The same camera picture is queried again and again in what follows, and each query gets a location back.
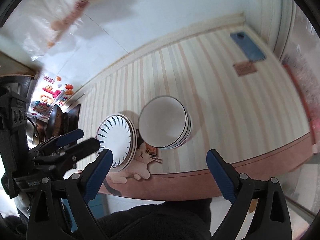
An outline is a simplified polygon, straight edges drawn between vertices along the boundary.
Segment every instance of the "cat tail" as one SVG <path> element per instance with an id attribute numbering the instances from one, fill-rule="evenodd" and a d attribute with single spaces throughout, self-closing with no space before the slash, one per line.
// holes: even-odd
<path id="1" fill-rule="evenodd" d="M 121 194 L 120 191 L 112 188 L 112 187 L 108 184 L 107 179 L 104 179 L 103 185 L 106 187 L 107 191 L 109 191 L 112 195 L 122 196 L 122 194 Z"/>

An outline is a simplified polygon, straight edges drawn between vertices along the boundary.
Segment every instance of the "patterned plate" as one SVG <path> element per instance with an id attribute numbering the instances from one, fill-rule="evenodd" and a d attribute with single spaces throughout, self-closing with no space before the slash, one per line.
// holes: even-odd
<path id="1" fill-rule="evenodd" d="M 132 148 L 135 143 L 135 134 L 132 133 L 132 125 L 129 125 L 129 120 L 126 119 L 121 114 L 113 114 L 100 125 L 97 132 L 96 138 L 100 142 L 98 153 L 104 148 L 112 151 L 113 164 L 111 169 L 123 169 L 134 154 Z"/>

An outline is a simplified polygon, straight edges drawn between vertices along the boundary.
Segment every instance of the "silver rivet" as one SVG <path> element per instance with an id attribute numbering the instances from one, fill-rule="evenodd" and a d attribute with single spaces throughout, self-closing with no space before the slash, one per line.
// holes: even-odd
<path id="1" fill-rule="evenodd" d="M 48 178 L 48 177 L 45 177 L 45 178 L 43 178 L 43 179 L 41 180 L 41 182 L 42 182 L 43 184 L 46 184 L 48 181 L 49 181 L 49 178 Z"/>
<path id="2" fill-rule="evenodd" d="M 80 174 L 79 173 L 74 173 L 71 175 L 72 179 L 79 179 L 80 178 Z"/>
<path id="3" fill-rule="evenodd" d="M 274 184 L 277 184 L 277 183 L 278 183 L 278 180 L 277 180 L 277 178 L 272 177 L 272 178 L 271 178 L 271 182 L 274 183 Z"/>
<path id="4" fill-rule="evenodd" d="M 240 178 L 241 178 L 241 179 L 248 179 L 248 175 L 245 174 L 245 173 L 241 173 L 241 174 L 240 174 Z"/>

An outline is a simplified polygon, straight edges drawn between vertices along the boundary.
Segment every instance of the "stack of plates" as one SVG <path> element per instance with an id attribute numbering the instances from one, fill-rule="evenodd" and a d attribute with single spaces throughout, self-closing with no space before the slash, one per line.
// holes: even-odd
<path id="1" fill-rule="evenodd" d="M 123 170 L 129 165 L 137 148 L 137 134 L 133 123 L 123 114 L 110 115 L 100 125 L 96 139 L 101 152 L 109 149 L 113 155 L 111 172 Z"/>
<path id="2" fill-rule="evenodd" d="M 141 111 L 139 132 L 143 140 L 156 148 L 182 146 L 192 130 L 188 111 L 177 99 L 160 96 L 152 99 Z"/>

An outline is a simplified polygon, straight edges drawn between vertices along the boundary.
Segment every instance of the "black cable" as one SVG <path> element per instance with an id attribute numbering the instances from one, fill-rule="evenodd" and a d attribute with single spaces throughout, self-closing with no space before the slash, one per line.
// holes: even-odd
<path id="1" fill-rule="evenodd" d="M 35 131 L 36 131 L 36 135 L 37 135 L 37 137 L 39 138 L 39 144 L 41 143 L 41 137 L 40 137 L 40 134 L 39 134 L 39 132 L 38 132 L 38 130 L 37 130 L 37 128 L 36 128 L 36 126 L 35 126 L 35 124 L 33 123 L 33 121 L 30 119 L 30 117 L 28 117 L 27 116 L 27 119 L 29 120 L 29 122 L 31 122 L 31 124 L 32 124 L 32 126 L 33 126 L 33 128 L 35 129 Z"/>

